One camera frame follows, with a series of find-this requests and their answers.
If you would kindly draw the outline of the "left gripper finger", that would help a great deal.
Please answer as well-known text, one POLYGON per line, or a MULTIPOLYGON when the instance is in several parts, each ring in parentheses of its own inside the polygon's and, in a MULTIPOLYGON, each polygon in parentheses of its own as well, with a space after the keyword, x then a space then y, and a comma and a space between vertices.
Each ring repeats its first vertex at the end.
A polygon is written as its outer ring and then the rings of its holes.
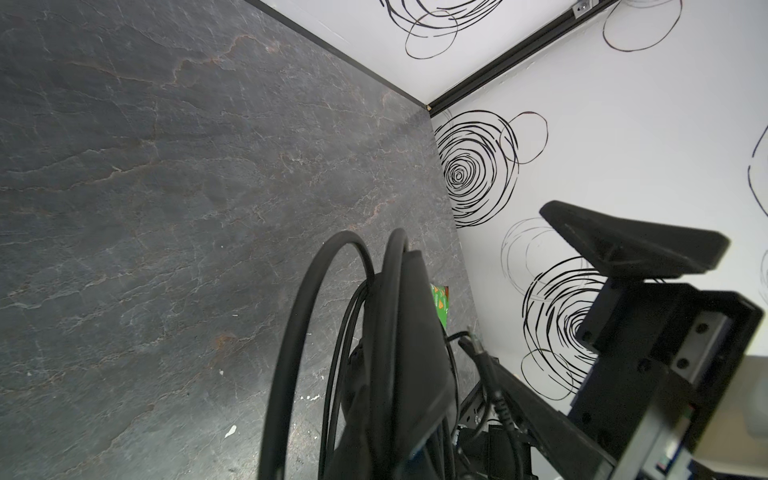
POLYGON ((624 279, 676 279, 717 268, 730 246, 703 229, 622 219, 562 201, 541 217, 600 274, 624 279))

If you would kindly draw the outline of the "black and blue headphones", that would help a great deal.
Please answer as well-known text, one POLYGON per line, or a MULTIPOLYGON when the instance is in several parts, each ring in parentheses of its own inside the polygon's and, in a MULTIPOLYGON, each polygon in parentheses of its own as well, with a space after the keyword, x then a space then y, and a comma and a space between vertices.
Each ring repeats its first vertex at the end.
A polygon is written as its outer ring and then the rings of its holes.
POLYGON ((272 381, 258 477, 285 475, 299 367, 313 309, 339 251, 365 271, 342 318, 323 407, 321 479, 454 479, 456 368, 423 255, 394 230, 375 269, 354 232, 331 236, 313 258, 286 325, 272 381))

